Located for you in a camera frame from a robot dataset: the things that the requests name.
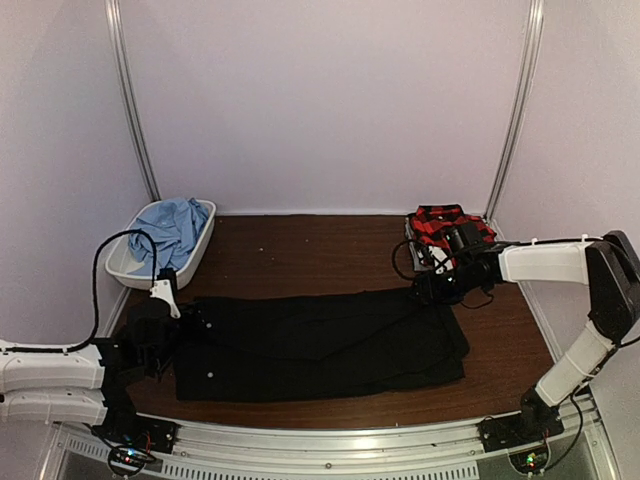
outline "white wall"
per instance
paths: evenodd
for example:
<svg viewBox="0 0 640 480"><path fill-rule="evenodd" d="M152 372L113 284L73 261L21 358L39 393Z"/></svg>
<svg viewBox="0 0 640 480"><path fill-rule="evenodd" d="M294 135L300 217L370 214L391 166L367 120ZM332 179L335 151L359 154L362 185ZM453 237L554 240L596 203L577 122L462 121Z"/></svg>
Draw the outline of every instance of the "white wall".
<svg viewBox="0 0 640 480"><path fill-rule="evenodd" d="M623 229L640 250L640 3L546 2L538 69L497 220L511 239ZM534 287L561 349L582 329L586 289ZM623 478L640 471L640 349L594 382Z"/></svg>
<svg viewBox="0 0 640 480"><path fill-rule="evenodd" d="M165 197L226 213L486 205L527 0L139 0L122 17Z"/></svg>
<svg viewBox="0 0 640 480"><path fill-rule="evenodd" d="M0 4L0 331L91 330L96 247L147 202L100 0ZM99 278L103 322L122 289ZM32 478L44 426L0 425L0 478Z"/></svg>

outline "metal frame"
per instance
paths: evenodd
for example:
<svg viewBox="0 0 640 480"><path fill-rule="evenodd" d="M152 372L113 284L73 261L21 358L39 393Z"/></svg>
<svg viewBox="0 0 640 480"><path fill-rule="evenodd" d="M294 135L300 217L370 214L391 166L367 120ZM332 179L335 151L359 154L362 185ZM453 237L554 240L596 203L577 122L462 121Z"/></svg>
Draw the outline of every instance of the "metal frame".
<svg viewBox="0 0 640 480"><path fill-rule="evenodd" d="M504 185L509 172L509 167L513 160L518 135L522 127L524 119L524 111L529 99L531 90L531 82L536 69L538 60L538 52L540 50L540 39L542 38L542 24L544 20L544 0L531 0L529 9L529 20L527 22L527 31L525 34L524 50L522 53L522 64L520 65L520 76L518 78L518 86L516 89L516 98L511 111L511 119L507 130L500 164L493 182L491 195L485 211L485 218L489 221L493 220L498 202L502 196Z"/></svg>
<svg viewBox="0 0 640 480"><path fill-rule="evenodd" d="M127 50L124 42L124 32L122 29L122 20L120 18L120 1L105 0L107 10L107 24L109 26L109 34L116 58L116 69L118 71L118 79L120 80L120 92L124 103L125 114L131 139L135 148L136 157L140 165L142 179L147 189L147 194L152 202L161 199L160 189L153 173L153 167L149 159L147 144L144 139L142 125L140 124L140 114L136 104L133 92L133 82L131 80L131 72L129 69L129 61L127 59Z"/></svg>
<svg viewBox="0 0 640 480"><path fill-rule="evenodd" d="M578 404L598 478L618 480L615 459L593 399L586 395L578 399ZM570 403L561 406L560 415L565 432L554 437L553 443L572 438L577 432L578 415ZM484 453L477 429L480 420L364 430L277 430L179 422L173 454L158 454L162 463L145 471L162 478L187 475L201 480L225 475L229 479L256 480L303 480L312 475L402 480L412 475L420 478L417 473L435 475L451 469L471 468L473 472L478 461L505 455L505 451ZM58 478L66 451L96 460L104 460L107 453L82 426L57 427L53 445L40 472L43 480Z"/></svg>

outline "white plastic basket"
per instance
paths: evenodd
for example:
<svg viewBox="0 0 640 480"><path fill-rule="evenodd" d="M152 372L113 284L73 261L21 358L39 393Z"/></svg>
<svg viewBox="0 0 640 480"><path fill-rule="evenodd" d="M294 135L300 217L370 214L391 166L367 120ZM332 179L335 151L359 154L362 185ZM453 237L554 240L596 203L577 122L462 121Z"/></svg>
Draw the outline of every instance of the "white plastic basket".
<svg viewBox="0 0 640 480"><path fill-rule="evenodd" d="M178 281L178 290L187 286L187 284L193 278L193 274L196 273L196 269L202 260L202 255L204 255L204 251L207 249L207 245L209 245L209 240L211 239L211 234L213 233L214 226L214 217L216 214L216 205L213 202L209 202L207 200L198 200L209 211L209 219L200 234L200 238L198 238L198 243L196 243L196 247L191 252L189 256L189 260L184 267L176 272L176 277ZM144 207L136 218L140 216L147 209L151 208L158 202L150 203L146 207ZM128 228L132 228L135 219L129 224ZM120 237L117 242L115 248L111 251L109 256L107 257L106 269L110 275L113 275L120 283L127 287L136 288L138 290L148 290L151 287L151 277L145 275L131 275L131 272L136 271L140 267L144 265L141 262L137 262L129 249L129 237Z"/></svg>

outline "blue cloth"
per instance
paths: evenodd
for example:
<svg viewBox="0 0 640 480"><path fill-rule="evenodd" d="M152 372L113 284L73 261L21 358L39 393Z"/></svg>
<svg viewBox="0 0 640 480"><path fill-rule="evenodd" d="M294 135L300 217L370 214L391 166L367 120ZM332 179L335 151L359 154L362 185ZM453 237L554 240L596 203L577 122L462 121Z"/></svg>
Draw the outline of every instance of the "blue cloth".
<svg viewBox="0 0 640 480"><path fill-rule="evenodd" d="M131 228L139 228L153 238L158 249L158 271L173 268L177 272L189 260L208 218L209 211L196 199L172 198L147 209ZM143 235L130 235L129 248L136 261L144 262L131 275L151 276L153 250L149 240Z"/></svg>

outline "folded black garment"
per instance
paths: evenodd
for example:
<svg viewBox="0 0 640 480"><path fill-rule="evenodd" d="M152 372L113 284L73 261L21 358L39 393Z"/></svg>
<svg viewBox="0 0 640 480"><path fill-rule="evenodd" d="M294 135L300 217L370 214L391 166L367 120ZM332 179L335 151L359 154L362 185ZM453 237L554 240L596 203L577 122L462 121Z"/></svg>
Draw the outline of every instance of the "folded black garment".
<svg viewBox="0 0 640 480"><path fill-rule="evenodd" d="M451 308L408 289L197 305L210 327L175 355L178 400L336 398L464 376L469 345Z"/></svg>

